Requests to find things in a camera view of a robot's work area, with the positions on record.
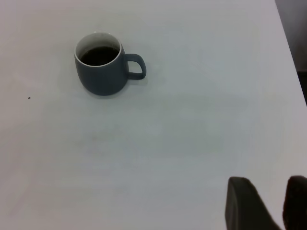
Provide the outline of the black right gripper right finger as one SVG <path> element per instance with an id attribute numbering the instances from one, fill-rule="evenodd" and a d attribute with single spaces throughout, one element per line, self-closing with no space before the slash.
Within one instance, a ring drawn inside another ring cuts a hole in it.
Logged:
<path id="1" fill-rule="evenodd" d="M 287 183 L 283 205 L 283 223 L 286 230 L 307 229 L 307 178 L 291 176 Z"/>

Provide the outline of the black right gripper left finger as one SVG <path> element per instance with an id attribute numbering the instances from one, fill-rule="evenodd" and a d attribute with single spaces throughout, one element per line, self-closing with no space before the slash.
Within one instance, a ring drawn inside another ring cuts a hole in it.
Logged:
<path id="1" fill-rule="evenodd" d="M 225 205 L 227 230 L 279 230 L 256 187 L 244 177 L 230 177 Z"/>

